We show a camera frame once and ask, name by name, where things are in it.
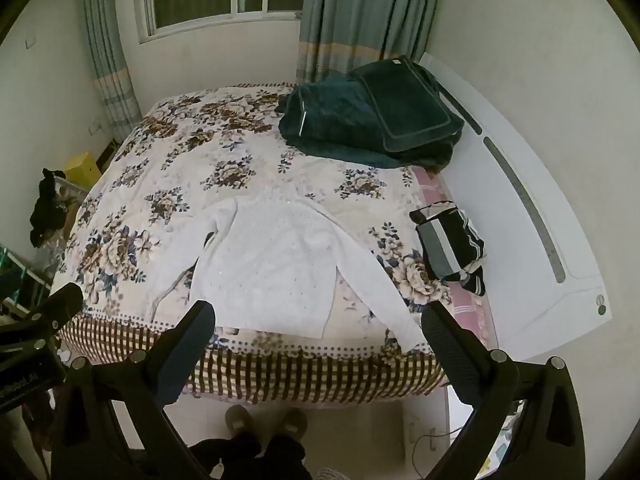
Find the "white knit sweater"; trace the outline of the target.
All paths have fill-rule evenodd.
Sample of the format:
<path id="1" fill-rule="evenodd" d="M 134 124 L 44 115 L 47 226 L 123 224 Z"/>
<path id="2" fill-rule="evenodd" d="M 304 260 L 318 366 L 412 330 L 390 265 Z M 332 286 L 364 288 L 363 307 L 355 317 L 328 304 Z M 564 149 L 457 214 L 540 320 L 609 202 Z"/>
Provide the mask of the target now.
<path id="1" fill-rule="evenodd" d="M 224 327 L 320 339 L 344 278 L 402 351 L 425 340 L 375 256 L 306 197 L 227 198 L 170 228 L 150 258 L 146 320 L 186 271 L 190 299 Z"/>

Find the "black clothes on rack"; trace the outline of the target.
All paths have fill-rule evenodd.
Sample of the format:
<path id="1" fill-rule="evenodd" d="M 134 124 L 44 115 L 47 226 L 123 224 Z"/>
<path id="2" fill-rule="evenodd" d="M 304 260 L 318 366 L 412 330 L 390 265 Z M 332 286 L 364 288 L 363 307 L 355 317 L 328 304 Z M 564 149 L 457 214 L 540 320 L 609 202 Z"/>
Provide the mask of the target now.
<path id="1" fill-rule="evenodd" d="M 34 211 L 29 217 L 32 226 L 29 239 L 33 248 L 40 248 L 56 231 L 62 230 L 66 223 L 66 205 L 60 202 L 55 187 L 55 178 L 65 178 L 65 174 L 61 170 L 43 168 L 42 175 Z"/>

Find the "white bed headboard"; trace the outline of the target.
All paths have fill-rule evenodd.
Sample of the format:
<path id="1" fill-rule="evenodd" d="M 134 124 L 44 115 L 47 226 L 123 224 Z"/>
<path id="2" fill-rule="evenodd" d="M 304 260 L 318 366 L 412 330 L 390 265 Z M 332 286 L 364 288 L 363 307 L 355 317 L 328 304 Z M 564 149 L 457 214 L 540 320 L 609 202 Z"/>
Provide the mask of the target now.
<path id="1" fill-rule="evenodd" d="M 525 361 L 608 322 L 596 257 L 547 167 L 472 84 L 430 54 L 420 64 L 464 121 L 440 180 L 485 241 L 484 280 L 499 348 Z"/>

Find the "yellow box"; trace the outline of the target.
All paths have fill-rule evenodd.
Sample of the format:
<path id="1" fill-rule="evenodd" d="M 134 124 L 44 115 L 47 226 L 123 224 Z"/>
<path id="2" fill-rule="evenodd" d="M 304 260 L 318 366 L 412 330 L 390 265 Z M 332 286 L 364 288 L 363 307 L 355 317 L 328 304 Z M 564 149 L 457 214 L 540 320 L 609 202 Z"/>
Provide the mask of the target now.
<path id="1" fill-rule="evenodd" d="M 90 152 L 72 156 L 66 162 L 64 174 L 67 180 L 86 190 L 90 190 L 102 176 L 96 160 Z"/>

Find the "grey right slipper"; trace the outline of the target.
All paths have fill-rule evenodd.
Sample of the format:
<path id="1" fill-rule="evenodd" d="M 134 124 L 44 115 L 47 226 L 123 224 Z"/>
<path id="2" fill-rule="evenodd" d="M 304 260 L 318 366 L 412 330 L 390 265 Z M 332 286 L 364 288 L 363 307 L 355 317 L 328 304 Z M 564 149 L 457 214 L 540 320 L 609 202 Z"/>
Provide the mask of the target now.
<path id="1" fill-rule="evenodd" d="M 298 408 L 293 408 L 285 413 L 280 421 L 277 432 L 286 434 L 293 440 L 300 442 L 307 432 L 308 420 L 305 413 Z"/>

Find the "black white striped garment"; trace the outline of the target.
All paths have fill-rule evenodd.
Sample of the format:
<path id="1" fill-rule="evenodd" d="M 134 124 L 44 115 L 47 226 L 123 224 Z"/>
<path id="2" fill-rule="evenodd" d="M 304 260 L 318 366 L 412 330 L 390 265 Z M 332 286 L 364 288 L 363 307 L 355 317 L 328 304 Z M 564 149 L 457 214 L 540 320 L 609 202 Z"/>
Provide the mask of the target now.
<path id="1" fill-rule="evenodd" d="M 475 276 L 480 294 L 486 292 L 484 240 L 455 203 L 440 202 L 409 214 L 419 237 L 427 275 L 431 280 L 458 280 L 461 271 Z"/>

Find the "floral bedspread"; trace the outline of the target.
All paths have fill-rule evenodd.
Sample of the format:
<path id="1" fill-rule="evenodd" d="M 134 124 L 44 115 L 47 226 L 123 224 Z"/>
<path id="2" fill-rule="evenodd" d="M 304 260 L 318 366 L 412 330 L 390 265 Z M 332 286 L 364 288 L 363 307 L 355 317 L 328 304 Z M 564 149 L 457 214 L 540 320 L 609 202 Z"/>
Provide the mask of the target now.
<path id="1" fill-rule="evenodd" d="M 306 197 L 367 247 L 420 327 L 423 309 L 448 301 L 426 275 L 410 220 L 423 206 L 410 167 L 378 169 L 308 156 L 288 146 L 276 108 L 288 87 L 204 90 L 158 102 L 116 153 L 78 209 L 55 285 L 78 285 L 84 310 L 62 341 L 92 362 L 147 349 L 180 321 L 190 299 L 186 271 L 143 317 L 148 267 L 170 228 L 227 198 Z M 393 333 L 338 278 L 322 338 L 249 328 L 215 333 L 190 386 L 244 403 L 360 404 L 430 393 L 444 373 L 424 340 L 402 351 Z"/>

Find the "teal curtain left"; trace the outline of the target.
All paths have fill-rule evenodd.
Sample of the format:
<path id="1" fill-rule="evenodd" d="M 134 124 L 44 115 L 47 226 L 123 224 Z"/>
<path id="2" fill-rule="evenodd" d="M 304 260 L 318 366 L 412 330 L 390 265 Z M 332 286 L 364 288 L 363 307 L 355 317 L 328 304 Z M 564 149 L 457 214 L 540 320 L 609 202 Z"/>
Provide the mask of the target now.
<path id="1" fill-rule="evenodd" d="M 115 0 L 80 0 L 82 24 L 98 89 L 114 138 L 122 142 L 141 120 L 117 23 Z"/>

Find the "teal curtain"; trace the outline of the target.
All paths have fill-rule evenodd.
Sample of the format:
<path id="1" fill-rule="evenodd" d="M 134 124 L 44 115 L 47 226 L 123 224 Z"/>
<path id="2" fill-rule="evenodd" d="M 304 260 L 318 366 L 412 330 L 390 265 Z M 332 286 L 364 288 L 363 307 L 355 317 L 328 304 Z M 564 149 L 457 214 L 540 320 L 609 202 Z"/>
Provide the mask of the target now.
<path id="1" fill-rule="evenodd" d="M 98 89 L 114 138 L 122 142 L 141 120 L 117 23 L 115 0 L 80 0 L 82 24 Z"/>
<path id="2" fill-rule="evenodd" d="M 426 50 L 438 0 L 304 0 L 296 79 L 316 82 Z"/>

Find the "dark green folded blanket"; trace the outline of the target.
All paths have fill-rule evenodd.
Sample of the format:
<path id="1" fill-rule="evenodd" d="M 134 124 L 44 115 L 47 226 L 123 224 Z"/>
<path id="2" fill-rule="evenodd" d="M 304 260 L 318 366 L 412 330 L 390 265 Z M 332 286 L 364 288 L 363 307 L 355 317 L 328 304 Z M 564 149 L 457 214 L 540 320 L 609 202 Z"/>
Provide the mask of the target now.
<path id="1" fill-rule="evenodd" d="M 276 112 L 286 144 L 306 155 L 381 169 L 450 162 L 463 119 L 442 86 L 410 58 L 388 58 L 346 75 L 299 84 Z"/>

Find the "teal curtain right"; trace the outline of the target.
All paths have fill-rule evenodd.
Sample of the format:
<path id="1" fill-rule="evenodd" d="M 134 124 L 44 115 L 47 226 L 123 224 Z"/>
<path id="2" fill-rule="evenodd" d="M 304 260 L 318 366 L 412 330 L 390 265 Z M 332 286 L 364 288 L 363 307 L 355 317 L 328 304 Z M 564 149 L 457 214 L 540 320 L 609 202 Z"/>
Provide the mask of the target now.
<path id="1" fill-rule="evenodd" d="M 438 0 L 304 0 L 296 79 L 316 82 L 426 50 Z"/>

